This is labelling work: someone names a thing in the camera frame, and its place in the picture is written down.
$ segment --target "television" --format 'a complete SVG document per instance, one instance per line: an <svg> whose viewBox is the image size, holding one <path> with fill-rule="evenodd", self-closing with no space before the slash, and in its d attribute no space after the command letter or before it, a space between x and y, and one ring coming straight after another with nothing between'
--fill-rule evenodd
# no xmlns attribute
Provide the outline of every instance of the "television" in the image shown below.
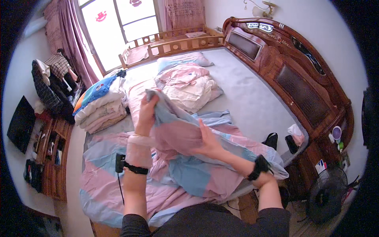
<svg viewBox="0 0 379 237"><path fill-rule="evenodd" d="M33 131L36 116L34 109L31 107L25 96L22 96L16 111L13 114L11 123L6 135L9 140L22 152L26 153L30 141L31 132Z"/></svg>

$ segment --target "wrist strap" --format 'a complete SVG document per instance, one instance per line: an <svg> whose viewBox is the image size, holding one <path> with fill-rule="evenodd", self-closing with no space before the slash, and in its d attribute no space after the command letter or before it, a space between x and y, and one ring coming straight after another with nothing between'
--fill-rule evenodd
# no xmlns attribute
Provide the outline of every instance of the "wrist strap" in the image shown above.
<svg viewBox="0 0 379 237"><path fill-rule="evenodd" d="M247 180L248 181L256 180L259 177L261 172L268 172L268 171L271 171L271 173L273 172L270 169L270 163L268 163L268 161L265 159L263 155L259 155L255 160L254 170L251 172L251 174L249 174L249 176L247 177Z"/></svg>
<svg viewBox="0 0 379 237"><path fill-rule="evenodd" d="M147 175L147 173L149 172L149 169L142 168L142 167L136 167L134 165L130 165L128 162L125 162L124 166L126 168L128 168L131 172L135 173L135 174L144 174L144 175Z"/></svg>

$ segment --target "black phone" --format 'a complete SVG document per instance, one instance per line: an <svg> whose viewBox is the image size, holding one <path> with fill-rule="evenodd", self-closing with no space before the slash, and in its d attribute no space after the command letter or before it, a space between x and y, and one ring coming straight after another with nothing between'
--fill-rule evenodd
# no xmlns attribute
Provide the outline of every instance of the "black phone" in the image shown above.
<svg viewBox="0 0 379 237"><path fill-rule="evenodd" d="M122 173L124 171L125 155L116 154L116 172Z"/></svg>
<svg viewBox="0 0 379 237"><path fill-rule="evenodd" d="M287 142L291 154L295 154L299 150L299 147L296 145L291 135L286 136L285 141Z"/></svg>

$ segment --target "wooden railing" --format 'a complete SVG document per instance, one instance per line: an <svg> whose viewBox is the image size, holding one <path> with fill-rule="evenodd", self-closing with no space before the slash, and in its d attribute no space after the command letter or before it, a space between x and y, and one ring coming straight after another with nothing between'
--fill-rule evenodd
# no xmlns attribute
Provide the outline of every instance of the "wooden railing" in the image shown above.
<svg viewBox="0 0 379 237"><path fill-rule="evenodd" d="M203 36L196 38L188 38L175 40L172 42L157 44L154 46L147 46L147 53L149 55L149 60L154 60L157 58L170 56L177 53L199 50L199 49L209 49L222 46L221 36ZM153 54L153 49L158 49L158 54Z"/></svg>
<svg viewBox="0 0 379 237"><path fill-rule="evenodd" d="M182 36L187 33L198 32L198 31L203 31L210 36L186 38L186 39L167 42L167 39ZM123 53L119 54L119 58L124 69L131 68L139 64L145 63L147 61L151 61L151 60L161 58L164 56L169 56L169 55L173 55L173 54L177 54L181 52L187 52L191 50L220 47L222 46L223 36L224 35L222 33L219 33L216 30L210 29L206 26L189 27L189 28L159 32L159 33L148 35L148 36L129 42L127 44L127 48L123 51ZM159 41L163 39L165 39L165 43L158 44ZM150 44L152 42L156 42L157 44L154 46L151 46ZM139 47L139 46L143 46L143 45L147 45L147 52L148 52L149 57L146 59L143 59L140 62L127 65L126 64L127 58L130 54L131 49Z"/></svg>

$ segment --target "electric fan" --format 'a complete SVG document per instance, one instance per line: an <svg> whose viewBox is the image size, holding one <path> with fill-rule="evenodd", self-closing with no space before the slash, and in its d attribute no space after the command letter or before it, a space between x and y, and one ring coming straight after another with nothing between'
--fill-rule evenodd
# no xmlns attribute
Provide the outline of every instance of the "electric fan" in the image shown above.
<svg viewBox="0 0 379 237"><path fill-rule="evenodd" d="M347 190L348 179L342 169L334 167L322 171L307 198L308 218L323 223L338 215Z"/></svg>

